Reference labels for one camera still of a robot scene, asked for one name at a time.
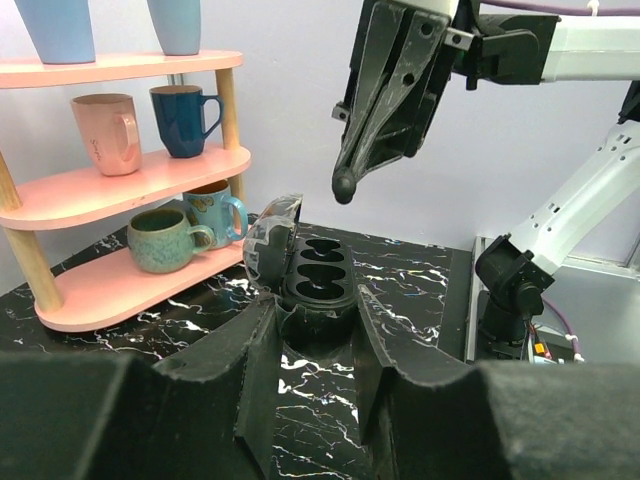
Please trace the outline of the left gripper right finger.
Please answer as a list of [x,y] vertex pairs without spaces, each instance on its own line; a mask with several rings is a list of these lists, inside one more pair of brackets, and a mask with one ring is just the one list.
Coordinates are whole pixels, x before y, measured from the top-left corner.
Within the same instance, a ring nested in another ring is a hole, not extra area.
[[390,333],[365,286],[358,310],[358,423],[376,478],[638,477],[636,366],[468,365]]

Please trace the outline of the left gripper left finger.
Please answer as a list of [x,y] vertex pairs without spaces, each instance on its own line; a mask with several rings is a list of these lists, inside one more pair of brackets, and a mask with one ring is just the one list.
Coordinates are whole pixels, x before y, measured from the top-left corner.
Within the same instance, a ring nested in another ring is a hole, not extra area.
[[278,386],[275,300],[190,347],[132,355],[3,354],[5,479],[265,479]]

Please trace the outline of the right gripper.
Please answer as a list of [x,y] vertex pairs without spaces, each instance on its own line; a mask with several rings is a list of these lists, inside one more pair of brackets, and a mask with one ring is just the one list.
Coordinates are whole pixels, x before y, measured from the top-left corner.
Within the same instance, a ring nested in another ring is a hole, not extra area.
[[365,1],[334,173],[364,175],[414,156],[452,74],[464,76],[469,90],[481,80],[541,83],[559,21],[550,14],[483,14],[477,1],[458,2],[453,14],[402,1]]

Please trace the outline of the black earbud charging case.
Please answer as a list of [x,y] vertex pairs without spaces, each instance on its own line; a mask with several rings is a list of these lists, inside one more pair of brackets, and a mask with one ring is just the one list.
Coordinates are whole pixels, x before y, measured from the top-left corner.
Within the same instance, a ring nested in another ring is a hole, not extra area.
[[351,337],[357,300],[351,251],[299,233],[303,196],[272,200],[249,228],[243,260],[254,287],[272,295],[278,330],[293,350],[324,356]]

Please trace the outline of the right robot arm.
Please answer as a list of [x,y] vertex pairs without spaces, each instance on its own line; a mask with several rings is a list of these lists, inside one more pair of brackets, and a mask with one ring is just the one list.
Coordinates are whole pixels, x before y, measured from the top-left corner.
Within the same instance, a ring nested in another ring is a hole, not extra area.
[[639,16],[596,6],[582,13],[518,7],[484,14],[476,1],[367,1],[345,96],[345,129],[332,176],[349,203],[367,174],[421,148],[448,81],[533,86],[625,81],[618,118],[571,175],[544,169],[521,183],[545,200],[475,259],[485,309],[474,333],[491,347],[530,347],[544,292],[577,244],[639,186]]

